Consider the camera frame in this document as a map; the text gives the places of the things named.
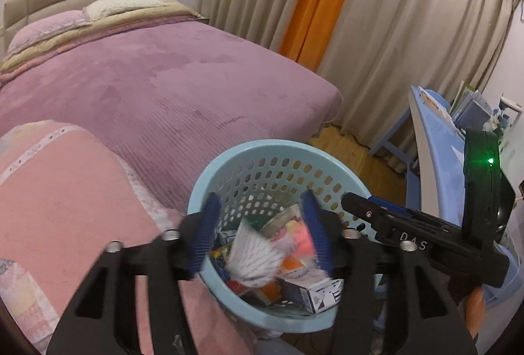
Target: laundry basket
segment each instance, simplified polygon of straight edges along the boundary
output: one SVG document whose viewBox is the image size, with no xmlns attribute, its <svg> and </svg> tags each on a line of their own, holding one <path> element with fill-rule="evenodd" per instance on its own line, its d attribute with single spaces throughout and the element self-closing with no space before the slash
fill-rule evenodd
<svg viewBox="0 0 524 355">
<path fill-rule="evenodd" d="M 238 145 L 216 157 L 195 184 L 188 213 L 200 211 L 209 193 L 221 197 L 222 212 L 217 232 L 237 229 L 240 219 L 263 224 L 276 213 L 299 200 L 312 189 L 321 206 L 337 212 L 346 227 L 353 227 L 374 239 L 366 222 L 344 212 L 340 199 L 345 192 L 366 198 L 368 189 L 353 172 L 332 156 L 309 145 L 287 140 L 259 140 Z M 233 314 L 260 328 L 306 333 L 331 327 L 336 307 L 306 315 L 292 305 L 256 308 L 232 292 L 215 271 L 209 258 L 201 272 L 214 296 Z"/>
</svg>

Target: package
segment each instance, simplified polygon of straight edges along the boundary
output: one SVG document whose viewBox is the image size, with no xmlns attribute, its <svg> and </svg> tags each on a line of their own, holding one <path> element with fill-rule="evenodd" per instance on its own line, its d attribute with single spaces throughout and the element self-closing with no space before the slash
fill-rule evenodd
<svg viewBox="0 0 524 355">
<path fill-rule="evenodd" d="M 226 269 L 227 258 L 231 250 L 231 243 L 226 244 L 211 252 L 211 262 L 215 266 L 215 270 L 218 275 L 222 278 L 222 281 L 234 292 L 237 296 L 246 294 L 250 289 L 242 284 L 238 283 L 234 279 L 231 279 L 230 273 Z"/>
<path fill-rule="evenodd" d="M 242 219 L 227 258 L 226 268 L 231 277 L 251 288 L 261 288 L 274 280 L 286 254 L 255 231 Z"/>
<path fill-rule="evenodd" d="M 236 236 L 236 229 L 233 231 L 220 231 L 218 232 L 216 239 L 219 247 L 226 244 L 232 243 Z"/>
<path fill-rule="evenodd" d="M 272 281 L 262 288 L 254 288 L 251 292 L 255 295 L 265 306 L 272 305 L 282 298 L 282 288 L 277 281 Z"/>
<path fill-rule="evenodd" d="M 298 204 L 294 204 L 277 214 L 260 231 L 271 239 L 274 247 L 307 262 L 315 257 L 313 241 L 308 227 L 302 220 Z"/>
<path fill-rule="evenodd" d="M 305 272 L 298 278 L 279 280 L 282 296 L 318 314 L 335 306 L 342 294 L 343 279 L 331 279 L 320 269 Z"/>
</svg>

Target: pillow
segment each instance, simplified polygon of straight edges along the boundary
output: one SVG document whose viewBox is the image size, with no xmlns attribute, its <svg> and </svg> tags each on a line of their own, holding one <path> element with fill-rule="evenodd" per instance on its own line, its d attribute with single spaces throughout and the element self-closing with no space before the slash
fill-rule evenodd
<svg viewBox="0 0 524 355">
<path fill-rule="evenodd" d="M 82 10 L 68 10 L 30 23 L 12 38 L 4 60 L 7 61 L 22 50 L 41 41 L 49 40 L 55 35 L 86 25 L 91 25 L 91 22 Z"/>
<path fill-rule="evenodd" d="M 91 21 L 132 10 L 165 6 L 162 0 L 96 0 L 84 10 Z"/>
</svg>

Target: book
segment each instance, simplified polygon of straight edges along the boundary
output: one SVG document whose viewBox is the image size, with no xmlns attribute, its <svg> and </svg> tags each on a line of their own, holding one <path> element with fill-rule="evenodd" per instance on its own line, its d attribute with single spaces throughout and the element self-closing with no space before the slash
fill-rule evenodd
<svg viewBox="0 0 524 355">
<path fill-rule="evenodd" d="M 453 103 L 451 104 L 450 108 L 450 115 L 452 118 L 457 116 L 457 110 L 462 105 L 462 102 L 466 101 L 468 95 L 474 92 L 475 88 L 471 84 L 466 83 L 464 80 L 460 82 L 457 94 L 455 95 L 455 99 L 453 99 Z"/>
</svg>

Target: cardboard box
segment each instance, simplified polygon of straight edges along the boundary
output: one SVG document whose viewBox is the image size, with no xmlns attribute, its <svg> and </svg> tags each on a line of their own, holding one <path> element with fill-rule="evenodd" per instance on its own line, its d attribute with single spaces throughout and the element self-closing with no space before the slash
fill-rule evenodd
<svg viewBox="0 0 524 355">
<path fill-rule="evenodd" d="M 342 294 L 343 279 L 331 279 L 319 269 L 309 270 L 299 278 L 281 279 L 282 296 L 318 314 L 335 306 Z"/>
</svg>

